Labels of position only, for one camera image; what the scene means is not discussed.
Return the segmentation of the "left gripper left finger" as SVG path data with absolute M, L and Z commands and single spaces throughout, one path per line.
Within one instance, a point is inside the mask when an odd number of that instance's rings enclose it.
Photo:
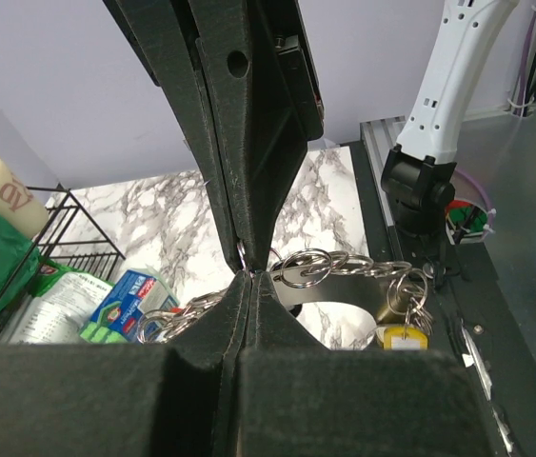
M 167 344 L 0 344 L 0 456 L 234 455 L 250 290 Z

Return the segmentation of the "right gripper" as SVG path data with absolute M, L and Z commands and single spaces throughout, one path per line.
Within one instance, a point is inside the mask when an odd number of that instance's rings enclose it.
M 227 265 L 267 265 L 324 103 L 297 1 L 107 1 L 206 181 Z

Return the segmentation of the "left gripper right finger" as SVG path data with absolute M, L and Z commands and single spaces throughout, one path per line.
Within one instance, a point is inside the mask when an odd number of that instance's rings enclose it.
M 483 456 L 464 369 L 429 350 L 330 350 L 285 309 L 266 273 L 237 274 L 241 346 L 227 456 Z

